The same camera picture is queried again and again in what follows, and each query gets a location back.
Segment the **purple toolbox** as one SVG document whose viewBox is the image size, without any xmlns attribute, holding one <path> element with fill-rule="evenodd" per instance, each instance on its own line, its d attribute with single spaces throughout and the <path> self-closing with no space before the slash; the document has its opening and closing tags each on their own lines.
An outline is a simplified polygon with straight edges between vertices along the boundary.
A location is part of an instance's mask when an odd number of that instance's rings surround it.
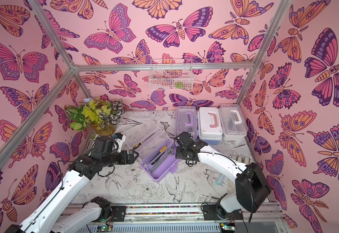
<svg viewBox="0 0 339 233">
<path fill-rule="evenodd" d="M 193 106 L 180 106 L 175 115 L 174 135 L 178 136 L 182 132 L 190 133 L 193 139 L 198 136 L 197 111 Z"/>
<path fill-rule="evenodd" d="M 174 174 L 179 159 L 175 157 L 176 146 L 166 131 L 149 126 L 135 133 L 127 143 L 138 153 L 141 168 L 156 183 L 169 173 Z"/>
</svg>

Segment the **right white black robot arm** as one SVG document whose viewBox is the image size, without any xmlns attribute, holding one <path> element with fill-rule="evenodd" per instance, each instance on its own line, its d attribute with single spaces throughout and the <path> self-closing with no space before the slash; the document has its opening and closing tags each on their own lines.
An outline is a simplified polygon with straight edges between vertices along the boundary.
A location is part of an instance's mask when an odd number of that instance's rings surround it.
<svg viewBox="0 0 339 233">
<path fill-rule="evenodd" d="M 207 164 L 234 183 L 236 191 L 223 195 L 215 204 L 220 218 L 230 218 L 234 211 L 242 209 L 253 215 L 271 193 L 262 169 L 256 163 L 238 162 L 204 141 L 194 141 L 187 132 L 176 136 L 174 144 L 177 159 L 185 160 L 190 166 L 197 162 Z"/>
</svg>

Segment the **white clear-lid toolbox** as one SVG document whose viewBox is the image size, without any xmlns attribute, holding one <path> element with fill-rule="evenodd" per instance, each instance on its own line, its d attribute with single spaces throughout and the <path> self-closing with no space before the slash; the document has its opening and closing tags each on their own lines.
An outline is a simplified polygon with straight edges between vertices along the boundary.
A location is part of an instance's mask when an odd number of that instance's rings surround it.
<svg viewBox="0 0 339 233">
<path fill-rule="evenodd" d="M 248 127 L 239 105 L 220 105 L 219 115 L 221 117 L 224 141 L 239 142 L 245 139 Z"/>
</svg>

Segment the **blue white toolbox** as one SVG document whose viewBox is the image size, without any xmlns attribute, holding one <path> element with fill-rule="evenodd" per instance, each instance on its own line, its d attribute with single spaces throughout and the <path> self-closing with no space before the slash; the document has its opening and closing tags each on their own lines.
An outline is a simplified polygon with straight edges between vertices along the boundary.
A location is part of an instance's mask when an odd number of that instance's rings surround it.
<svg viewBox="0 0 339 233">
<path fill-rule="evenodd" d="M 207 144 L 217 145 L 223 138 L 218 108 L 200 107 L 198 110 L 198 138 Z"/>
</svg>

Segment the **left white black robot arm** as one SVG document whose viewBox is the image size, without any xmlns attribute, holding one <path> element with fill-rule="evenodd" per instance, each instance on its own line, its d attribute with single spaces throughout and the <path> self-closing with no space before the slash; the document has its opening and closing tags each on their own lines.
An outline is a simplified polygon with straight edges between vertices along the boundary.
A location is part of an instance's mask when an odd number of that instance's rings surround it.
<svg viewBox="0 0 339 233">
<path fill-rule="evenodd" d="M 113 217 L 111 203 L 96 197 L 64 220 L 59 220 L 68 204 L 90 180 L 105 167 L 131 165 L 139 154 L 133 149 L 123 150 L 125 136 L 99 136 L 92 147 L 71 164 L 52 194 L 21 224 L 12 224 L 8 233 L 74 233 L 93 221 L 110 221 Z"/>
</svg>

